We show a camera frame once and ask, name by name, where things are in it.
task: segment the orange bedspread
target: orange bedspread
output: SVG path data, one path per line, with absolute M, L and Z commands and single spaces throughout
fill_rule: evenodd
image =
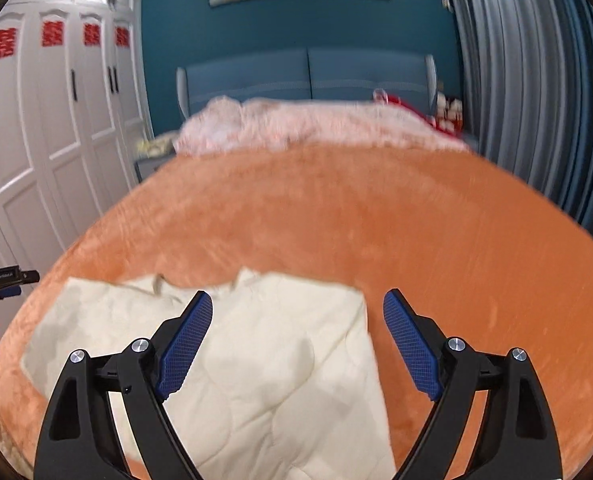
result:
M 526 348 L 550 400 L 566 476 L 593 452 L 589 235 L 475 155 L 308 146 L 179 156 L 57 262 L 0 347 L 1 416 L 30 462 L 47 400 L 19 360 L 68 276 L 121 282 L 156 272 L 200 286 L 232 280 L 242 266 L 364 292 L 399 463 L 430 402 L 414 389 L 383 321 L 383 295 L 395 286 L 419 314 L 475 348 Z M 452 473 L 465 468 L 475 432 L 468 426 Z

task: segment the cabinet handle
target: cabinet handle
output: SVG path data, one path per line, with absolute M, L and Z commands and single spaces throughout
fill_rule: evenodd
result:
M 116 88 L 116 93 L 120 94 L 118 91 L 118 77 L 116 77 L 116 65 L 114 66 L 114 86 Z
M 76 72 L 74 69 L 70 70 L 70 75 L 72 76 L 72 98 L 74 99 L 74 102 L 77 102 L 79 98 L 76 95 Z
M 110 80 L 110 91 L 114 93 L 114 83 L 112 82 L 112 69 L 108 67 L 108 78 Z

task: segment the white wardrobe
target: white wardrobe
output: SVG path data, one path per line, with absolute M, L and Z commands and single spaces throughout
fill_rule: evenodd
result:
M 1 11 L 0 266 L 45 275 L 136 185 L 132 150 L 151 131 L 140 38 L 140 0 Z M 0 302 L 2 330 L 24 297 Z

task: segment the red chinese character decoration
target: red chinese character decoration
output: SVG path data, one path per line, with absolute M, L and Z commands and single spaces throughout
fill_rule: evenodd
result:
M 63 46 L 64 22 L 43 22 L 41 46 Z
M 16 28 L 2 28 L 0 30 L 0 59 L 14 56 L 16 47 Z
M 130 46 L 130 31 L 125 27 L 116 27 L 116 46 Z
M 86 23 L 83 27 L 83 43 L 85 46 L 100 46 L 100 25 Z

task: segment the curtain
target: curtain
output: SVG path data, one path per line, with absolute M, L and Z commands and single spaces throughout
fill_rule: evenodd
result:
M 479 153 L 593 235 L 593 8 L 453 0 Z

